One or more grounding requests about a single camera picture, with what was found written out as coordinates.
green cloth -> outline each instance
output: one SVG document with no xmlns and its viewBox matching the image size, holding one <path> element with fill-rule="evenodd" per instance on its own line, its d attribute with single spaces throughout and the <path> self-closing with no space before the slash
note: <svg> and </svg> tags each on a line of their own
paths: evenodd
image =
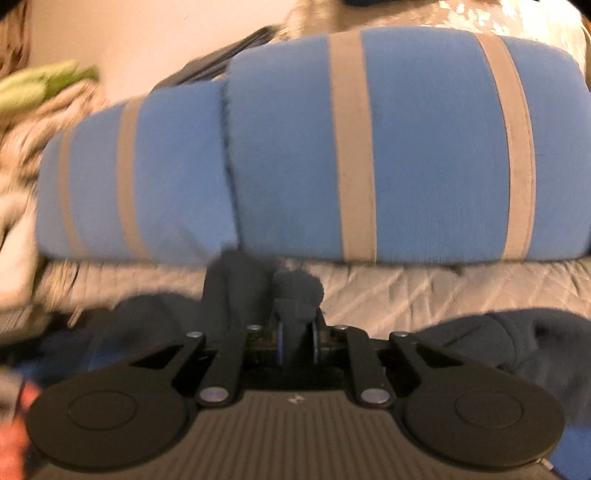
<svg viewBox="0 0 591 480">
<path fill-rule="evenodd" d="M 77 72 L 77 65 L 69 60 L 9 75 L 0 81 L 0 113 L 35 108 L 80 80 L 98 80 L 96 67 Z"/>
</svg>

beige stripe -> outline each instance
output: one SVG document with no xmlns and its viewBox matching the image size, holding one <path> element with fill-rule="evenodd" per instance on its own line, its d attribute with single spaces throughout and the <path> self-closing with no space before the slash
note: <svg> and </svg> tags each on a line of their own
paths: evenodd
<svg viewBox="0 0 591 480">
<path fill-rule="evenodd" d="M 70 146 L 72 144 L 73 134 L 74 127 L 70 127 L 64 130 L 61 138 L 60 151 L 57 157 L 57 181 L 61 214 L 63 216 L 66 234 L 72 247 L 72 253 L 76 258 L 84 258 L 87 256 L 87 253 L 72 217 L 72 199 L 70 198 Z"/>
<path fill-rule="evenodd" d="M 150 252 L 144 245 L 135 216 L 135 132 L 143 101 L 144 97 L 130 100 L 121 113 L 117 143 L 117 199 L 125 242 L 138 260 L 150 261 Z"/>
<path fill-rule="evenodd" d="M 329 53 L 343 257 L 375 262 L 374 145 L 361 32 L 330 35 Z"/>
<path fill-rule="evenodd" d="M 495 78 L 509 146 L 509 221 L 502 258 L 527 256 L 535 216 L 535 152 L 530 112 L 517 68 L 496 35 L 475 34 Z"/>
</svg>

ribbed panel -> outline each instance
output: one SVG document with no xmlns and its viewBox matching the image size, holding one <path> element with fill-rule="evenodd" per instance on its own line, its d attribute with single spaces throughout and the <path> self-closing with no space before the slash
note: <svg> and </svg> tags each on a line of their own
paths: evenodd
<svg viewBox="0 0 591 480">
<path fill-rule="evenodd" d="M 115 473 L 53 465 L 34 480 L 556 480 L 537 464 L 505 473 L 461 470 L 425 455 L 392 417 L 343 392 L 247 392 L 237 405 L 198 416 L 168 453 Z"/>
</svg>

wall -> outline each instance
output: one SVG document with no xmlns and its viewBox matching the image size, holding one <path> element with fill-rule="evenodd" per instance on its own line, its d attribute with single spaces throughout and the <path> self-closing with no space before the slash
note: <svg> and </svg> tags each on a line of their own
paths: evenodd
<svg viewBox="0 0 591 480">
<path fill-rule="evenodd" d="M 33 0 L 31 64 L 96 64 L 107 98 L 117 102 L 193 58 L 283 22 L 295 1 Z"/>
</svg>

mattress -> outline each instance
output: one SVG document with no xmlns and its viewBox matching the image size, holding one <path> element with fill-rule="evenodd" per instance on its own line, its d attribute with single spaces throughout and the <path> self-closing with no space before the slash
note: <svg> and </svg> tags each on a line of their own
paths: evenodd
<svg viewBox="0 0 591 480">
<path fill-rule="evenodd" d="M 354 325 L 374 338 L 490 310 L 545 307 L 591 319 L 591 257 L 466 267 L 286 264 L 322 281 L 329 325 Z M 53 263 L 41 278 L 36 300 L 50 310 L 72 312 L 162 291 L 199 298 L 204 278 L 203 268 Z"/>
</svg>

